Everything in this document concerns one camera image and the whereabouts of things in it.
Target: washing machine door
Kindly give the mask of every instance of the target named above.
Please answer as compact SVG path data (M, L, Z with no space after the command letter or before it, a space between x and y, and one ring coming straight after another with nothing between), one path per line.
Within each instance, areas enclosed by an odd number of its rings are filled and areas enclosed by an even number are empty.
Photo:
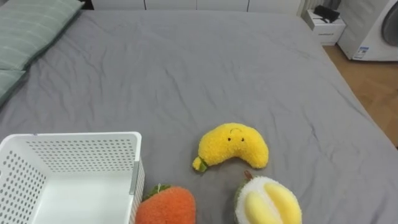
M389 45L398 47L398 2L394 4L384 18L381 35Z

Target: durian plush toy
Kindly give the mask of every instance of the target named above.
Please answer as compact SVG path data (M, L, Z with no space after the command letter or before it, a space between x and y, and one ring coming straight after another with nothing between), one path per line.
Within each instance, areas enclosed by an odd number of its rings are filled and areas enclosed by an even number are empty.
M267 177L246 180L235 195L237 224L301 224L302 212L294 194Z
M182 187L155 186L138 207L135 224L195 224L195 198Z
M238 123L222 124L206 133L200 140L198 155L192 166L200 172L232 157L239 157L257 169L268 163L268 147L260 133Z

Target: yellow banana plush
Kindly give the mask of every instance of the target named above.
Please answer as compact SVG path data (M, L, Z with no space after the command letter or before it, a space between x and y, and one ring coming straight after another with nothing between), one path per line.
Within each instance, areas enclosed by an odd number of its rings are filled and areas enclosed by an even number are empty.
M268 163L268 153L266 142L254 128L238 123L222 124L202 137L199 156L192 166L204 172L208 166L240 157L253 168L264 168Z
M235 195L238 224L301 224L302 212L294 194L267 177L247 180Z

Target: bed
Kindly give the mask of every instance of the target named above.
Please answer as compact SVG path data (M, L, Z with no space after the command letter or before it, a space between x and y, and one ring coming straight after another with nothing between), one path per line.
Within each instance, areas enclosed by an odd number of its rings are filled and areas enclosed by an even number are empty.
M297 196L303 223L397 223L398 152L298 17L211 11L85 11L0 111L13 133L139 131L147 192L185 187L197 223L233 223L246 169ZM197 174L200 138L255 127L270 160Z

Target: pillow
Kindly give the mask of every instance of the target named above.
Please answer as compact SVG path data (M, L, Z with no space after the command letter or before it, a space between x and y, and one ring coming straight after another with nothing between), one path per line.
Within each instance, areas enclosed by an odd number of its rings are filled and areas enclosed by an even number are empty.
M84 3L9 0L0 7L0 69L23 70L67 26Z
M0 70L0 106L9 98L12 91L20 84L25 71Z

